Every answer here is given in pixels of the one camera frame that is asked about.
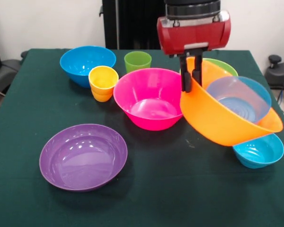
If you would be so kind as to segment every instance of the black cabinet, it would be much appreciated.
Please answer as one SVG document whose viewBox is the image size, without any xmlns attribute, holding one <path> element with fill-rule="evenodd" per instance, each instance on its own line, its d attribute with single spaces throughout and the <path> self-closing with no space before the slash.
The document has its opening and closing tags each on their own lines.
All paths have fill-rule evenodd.
<svg viewBox="0 0 284 227">
<path fill-rule="evenodd" d="M 106 47 L 160 49 L 157 19 L 164 0 L 102 0 Z"/>
</svg>

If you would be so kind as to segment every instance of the white wall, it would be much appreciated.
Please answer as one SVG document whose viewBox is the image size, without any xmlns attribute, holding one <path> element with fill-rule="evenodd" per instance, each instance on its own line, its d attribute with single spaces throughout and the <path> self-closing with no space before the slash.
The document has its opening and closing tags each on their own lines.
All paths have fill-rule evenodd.
<svg viewBox="0 0 284 227">
<path fill-rule="evenodd" d="M 105 46 L 102 0 L 0 0 L 0 57 L 30 48 Z"/>
<path fill-rule="evenodd" d="M 261 70 L 267 57 L 284 60 L 284 0 L 221 0 L 231 14 L 229 50 L 251 50 Z M 0 0 L 0 56 L 30 48 L 105 45 L 101 0 Z"/>
<path fill-rule="evenodd" d="M 284 0 L 221 0 L 231 15 L 227 50 L 250 50 L 262 72 L 268 56 L 284 61 Z"/>
</svg>

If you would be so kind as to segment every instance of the pink bowl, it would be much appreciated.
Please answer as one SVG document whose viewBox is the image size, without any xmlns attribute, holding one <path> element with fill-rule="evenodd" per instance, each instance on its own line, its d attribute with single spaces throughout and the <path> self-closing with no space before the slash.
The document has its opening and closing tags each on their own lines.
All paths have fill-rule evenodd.
<svg viewBox="0 0 284 227">
<path fill-rule="evenodd" d="M 115 86 L 114 98 L 132 122 L 146 130 L 167 129 L 183 116 L 181 76 L 171 70 L 148 68 L 130 72 Z"/>
</svg>

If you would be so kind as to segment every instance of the table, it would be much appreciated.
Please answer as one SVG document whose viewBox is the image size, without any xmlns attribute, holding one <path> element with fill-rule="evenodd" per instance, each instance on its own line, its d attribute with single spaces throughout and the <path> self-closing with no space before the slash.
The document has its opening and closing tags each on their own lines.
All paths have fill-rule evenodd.
<svg viewBox="0 0 284 227">
<path fill-rule="evenodd" d="M 59 66 L 66 51 L 30 50 L 0 108 L 0 227 L 284 226 L 284 157 L 263 169 L 245 168 L 232 148 L 205 139 L 183 118 L 165 131 L 142 130 L 113 99 L 98 103 L 68 79 Z M 122 76 L 128 51 L 114 52 Z M 179 70 L 178 59 L 149 53 L 153 67 Z M 229 63 L 268 89 L 249 51 L 205 57 Z M 273 107 L 284 122 L 274 99 Z M 41 176 L 39 155 L 54 134 L 82 123 L 118 131 L 128 160 L 103 188 L 66 192 Z M 284 143 L 284 130 L 278 135 Z"/>
</svg>

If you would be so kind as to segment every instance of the blue bowl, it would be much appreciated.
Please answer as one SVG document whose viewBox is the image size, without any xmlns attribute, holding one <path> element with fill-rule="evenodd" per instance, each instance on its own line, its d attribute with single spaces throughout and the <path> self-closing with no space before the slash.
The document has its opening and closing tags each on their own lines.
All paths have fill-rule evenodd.
<svg viewBox="0 0 284 227">
<path fill-rule="evenodd" d="M 82 87 L 89 86 L 89 72 L 96 66 L 115 65 L 115 54 L 101 46 L 81 46 L 67 51 L 60 58 L 60 66 L 67 75 Z"/>
<path fill-rule="evenodd" d="M 261 84 L 247 77 L 223 77 L 206 91 L 225 107 L 246 120 L 257 123 L 269 112 L 271 97 Z"/>
<path fill-rule="evenodd" d="M 246 167 L 257 169 L 279 161 L 284 154 L 282 141 L 275 134 L 233 146 L 238 160 Z"/>
</svg>

